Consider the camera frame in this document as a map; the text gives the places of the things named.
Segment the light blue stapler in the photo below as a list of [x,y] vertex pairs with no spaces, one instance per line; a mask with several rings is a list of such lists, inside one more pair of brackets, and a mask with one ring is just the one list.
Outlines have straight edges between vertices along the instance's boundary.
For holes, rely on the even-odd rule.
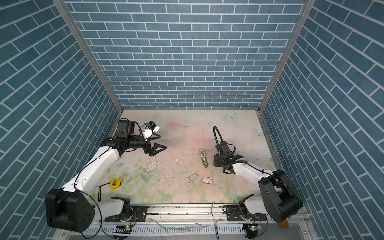
[[200,154],[201,154],[202,163],[203,163],[204,167],[207,168],[209,166],[209,164],[208,164],[208,161],[207,161],[207,158],[206,158],[205,151],[204,150],[200,150]]

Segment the red white staple box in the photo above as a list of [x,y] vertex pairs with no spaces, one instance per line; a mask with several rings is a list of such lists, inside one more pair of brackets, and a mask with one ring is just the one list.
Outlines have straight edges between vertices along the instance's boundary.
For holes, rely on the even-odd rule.
[[213,184],[213,178],[203,177],[203,183],[208,184],[208,185],[212,185]]

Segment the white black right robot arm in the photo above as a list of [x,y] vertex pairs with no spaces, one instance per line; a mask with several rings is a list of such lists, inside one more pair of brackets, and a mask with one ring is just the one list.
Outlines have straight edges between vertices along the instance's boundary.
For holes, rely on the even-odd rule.
[[261,198],[249,195],[239,201],[239,211],[244,219],[258,214],[269,215],[275,222],[282,223],[295,215],[303,202],[297,189],[283,170],[268,171],[249,163],[235,150],[230,150],[226,141],[216,145],[214,166],[223,168],[223,173],[239,175],[259,186]]

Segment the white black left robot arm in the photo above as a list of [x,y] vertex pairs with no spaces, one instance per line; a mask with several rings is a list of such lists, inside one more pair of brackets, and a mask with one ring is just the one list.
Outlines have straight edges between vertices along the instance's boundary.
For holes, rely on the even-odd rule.
[[160,129],[150,121],[139,127],[138,123],[122,118],[118,122],[116,133],[105,138],[91,160],[66,184],[59,189],[51,189],[46,197],[47,225],[51,228],[82,233],[94,222],[114,218],[119,222],[131,221],[133,209],[127,198],[112,197],[107,202],[91,197],[91,192],[107,169],[124,153],[143,149],[153,157],[166,150],[166,146],[151,144],[160,139]]

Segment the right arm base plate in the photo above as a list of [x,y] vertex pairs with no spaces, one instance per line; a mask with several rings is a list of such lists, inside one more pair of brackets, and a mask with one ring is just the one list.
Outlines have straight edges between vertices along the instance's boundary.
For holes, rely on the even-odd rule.
[[229,222],[239,222],[239,221],[266,221],[267,215],[256,213],[249,213],[246,208],[242,205],[224,205],[222,210],[227,217]]

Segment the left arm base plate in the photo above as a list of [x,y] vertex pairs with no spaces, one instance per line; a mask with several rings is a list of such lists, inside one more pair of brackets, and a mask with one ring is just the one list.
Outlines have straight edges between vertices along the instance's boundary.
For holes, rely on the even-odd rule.
[[146,221],[148,206],[131,206],[128,215],[123,214],[105,218],[107,223],[143,223]]

